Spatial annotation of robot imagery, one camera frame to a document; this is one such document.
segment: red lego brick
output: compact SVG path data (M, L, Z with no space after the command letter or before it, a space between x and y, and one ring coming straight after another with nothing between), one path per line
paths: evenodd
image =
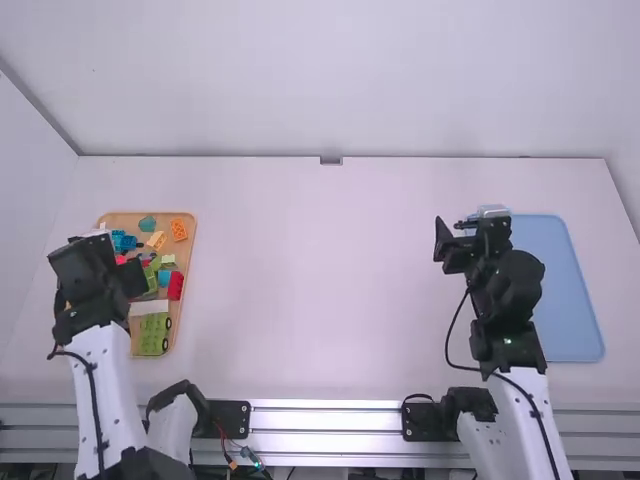
M169 288L167 289L167 298L169 300L180 300L182 296L182 285L184 285L184 275L180 272L171 272L169 279Z

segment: metal extrusion frame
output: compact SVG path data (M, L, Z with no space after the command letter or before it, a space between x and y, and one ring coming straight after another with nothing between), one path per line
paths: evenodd
M398 401L250 402L251 434L239 443L267 466L472 468L460 443L405 442ZM554 407L571 468L640 470L640 404ZM0 404L0 422L0 462L76 462L74 404ZM192 448L195 463L226 465L219 440L194 439Z

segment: black bracket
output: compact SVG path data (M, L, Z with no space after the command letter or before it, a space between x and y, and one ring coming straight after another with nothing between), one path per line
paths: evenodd
M406 442L455 442L447 433L439 403L405 403L402 406L402 438Z
M495 422L498 409L489 391L476 387L451 387L439 403L419 402L401 406L402 438L407 442L458 441L458 416L473 414L478 422Z
M218 426L225 431L227 438L232 440L244 440L249 436L251 419L249 402L243 400L208 400L207 402L212 421L197 437L220 438Z

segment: yellow lego brick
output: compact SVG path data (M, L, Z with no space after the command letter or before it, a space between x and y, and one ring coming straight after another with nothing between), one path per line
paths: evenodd
M167 235L162 230L160 230L151 235L151 238L147 241L147 245L158 251L162 248L166 241Z

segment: white wall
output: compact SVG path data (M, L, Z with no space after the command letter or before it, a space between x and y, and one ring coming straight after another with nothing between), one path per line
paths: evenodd
M638 18L636 0L22 0L0 4L0 57L86 154L605 157L638 232Z
M11 337L36 266L48 253L43 249L77 160L0 71L0 355Z

